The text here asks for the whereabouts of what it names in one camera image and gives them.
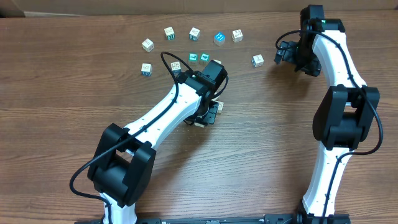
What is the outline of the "block green R number five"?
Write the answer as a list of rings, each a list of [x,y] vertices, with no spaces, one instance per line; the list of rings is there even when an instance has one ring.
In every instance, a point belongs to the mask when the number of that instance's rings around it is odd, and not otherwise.
[[[217,111],[218,114],[222,113],[223,105],[224,105],[223,102],[220,102],[220,101],[218,102],[218,111]]]

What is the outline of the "block blue T side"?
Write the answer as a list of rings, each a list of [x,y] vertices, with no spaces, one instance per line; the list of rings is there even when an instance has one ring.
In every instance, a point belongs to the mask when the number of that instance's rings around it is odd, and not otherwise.
[[[264,59],[263,59],[261,54],[254,55],[252,57],[251,63],[252,63],[254,68],[261,67],[264,64]]]

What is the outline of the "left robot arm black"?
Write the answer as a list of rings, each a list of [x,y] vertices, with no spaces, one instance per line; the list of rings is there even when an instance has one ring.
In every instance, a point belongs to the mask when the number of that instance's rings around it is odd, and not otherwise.
[[[227,78],[224,66],[214,60],[201,72],[181,72],[166,97],[143,117],[104,130],[88,169],[104,201],[100,223],[137,221],[135,203],[148,186],[160,144],[183,121],[213,124],[219,105],[215,93]]]

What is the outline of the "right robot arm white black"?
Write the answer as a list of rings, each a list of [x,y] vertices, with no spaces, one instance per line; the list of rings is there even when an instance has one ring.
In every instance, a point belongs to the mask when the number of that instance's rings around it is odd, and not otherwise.
[[[327,19],[323,6],[309,5],[300,12],[299,41],[278,38],[275,63],[295,65],[313,77],[324,74],[328,90],[312,123],[319,142],[310,185],[303,196],[293,223],[349,223],[348,215],[335,214],[335,198],[345,167],[377,123],[379,139],[368,155],[376,152],[384,137],[376,111],[380,100],[377,88],[367,86],[358,73],[346,44],[341,19]]]

